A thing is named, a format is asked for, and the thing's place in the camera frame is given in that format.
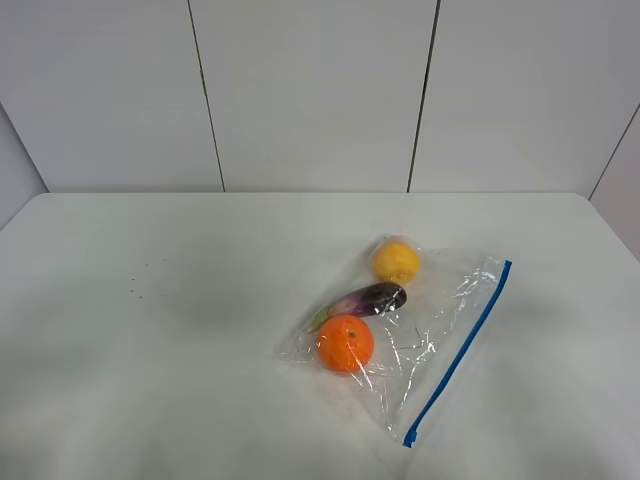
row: table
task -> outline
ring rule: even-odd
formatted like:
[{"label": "table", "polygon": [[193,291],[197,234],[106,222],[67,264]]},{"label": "table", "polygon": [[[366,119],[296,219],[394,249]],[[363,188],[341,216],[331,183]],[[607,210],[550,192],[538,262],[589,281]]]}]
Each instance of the table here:
[{"label": "table", "polygon": [[[274,346],[383,233],[513,261],[408,450]],[[47,194],[0,232],[0,477],[638,478],[640,265],[573,194]]]}]

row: wall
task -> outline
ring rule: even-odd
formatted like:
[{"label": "wall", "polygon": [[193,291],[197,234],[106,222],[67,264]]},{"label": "wall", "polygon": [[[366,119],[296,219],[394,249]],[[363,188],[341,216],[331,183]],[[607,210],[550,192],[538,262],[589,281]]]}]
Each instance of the wall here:
[{"label": "wall", "polygon": [[411,190],[588,196],[640,96],[638,0],[443,0]]},{"label": "wall", "polygon": [[191,0],[229,191],[405,192],[435,0]]},{"label": "wall", "polygon": [[637,111],[591,203],[640,260],[640,118]]},{"label": "wall", "polygon": [[2,0],[0,66],[51,191],[222,189],[186,0]]},{"label": "wall", "polygon": [[46,191],[0,105],[0,228],[32,197]]}]

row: lemon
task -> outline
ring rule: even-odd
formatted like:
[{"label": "lemon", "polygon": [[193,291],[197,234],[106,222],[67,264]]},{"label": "lemon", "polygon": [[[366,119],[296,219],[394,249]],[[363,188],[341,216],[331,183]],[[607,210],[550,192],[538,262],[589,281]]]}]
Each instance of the lemon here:
[{"label": "lemon", "polygon": [[405,243],[388,243],[373,255],[373,271],[383,282],[406,285],[420,270],[420,257]]}]

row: eggplant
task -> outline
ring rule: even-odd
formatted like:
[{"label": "eggplant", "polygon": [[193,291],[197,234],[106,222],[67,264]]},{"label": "eggplant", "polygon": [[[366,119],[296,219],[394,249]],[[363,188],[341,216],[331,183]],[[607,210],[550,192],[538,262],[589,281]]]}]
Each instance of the eggplant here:
[{"label": "eggplant", "polygon": [[328,307],[320,310],[305,328],[311,333],[336,315],[370,317],[397,310],[407,301],[407,292],[397,283],[381,282],[361,288],[345,295]]}]

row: tangerine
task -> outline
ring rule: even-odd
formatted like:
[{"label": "tangerine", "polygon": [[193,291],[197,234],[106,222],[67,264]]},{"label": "tangerine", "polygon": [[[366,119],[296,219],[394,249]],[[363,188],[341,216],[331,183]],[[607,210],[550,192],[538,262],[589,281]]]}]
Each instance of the tangerine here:
[{"label": "tangerine", "polygon": [[400,242],[381,246],[373,255],[373,271],[383,282],[406,285],[420,271],[420,257],[409,245]]},{"label": "tangerine", "polygon": [[329,370],[355,373],[369,363],[374,348],[367,324],[353,315],[337,315],[325,322],[316,337],[318,358]]}]

